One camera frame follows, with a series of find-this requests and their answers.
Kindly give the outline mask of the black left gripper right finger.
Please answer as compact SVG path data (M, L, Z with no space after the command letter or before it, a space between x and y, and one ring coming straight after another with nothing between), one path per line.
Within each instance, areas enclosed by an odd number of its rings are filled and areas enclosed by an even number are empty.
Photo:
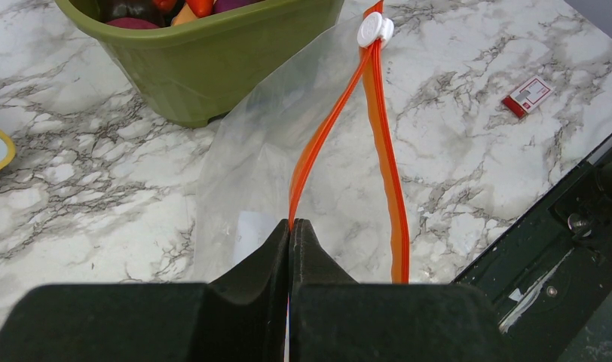
M320 245L290 233L292 361L508 361L490 302L463 284L361 284Z

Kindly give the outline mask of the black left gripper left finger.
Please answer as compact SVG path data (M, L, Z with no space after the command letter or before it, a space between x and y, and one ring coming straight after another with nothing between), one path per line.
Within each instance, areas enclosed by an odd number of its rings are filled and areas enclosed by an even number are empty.
M289 226L209 283L51 284L0 329L0 361L282 361Z

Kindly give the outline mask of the clear zip bag orange zipper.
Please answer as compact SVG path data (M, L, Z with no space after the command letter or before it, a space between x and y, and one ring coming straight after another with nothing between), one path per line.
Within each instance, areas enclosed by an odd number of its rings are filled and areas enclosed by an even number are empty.
M356 35L377 11L385 48ZM399 27L377 2L318 35L221 120L197 191L196 281L258 249L281 221L306 219L360 281L410 281L411 228L387 77Z

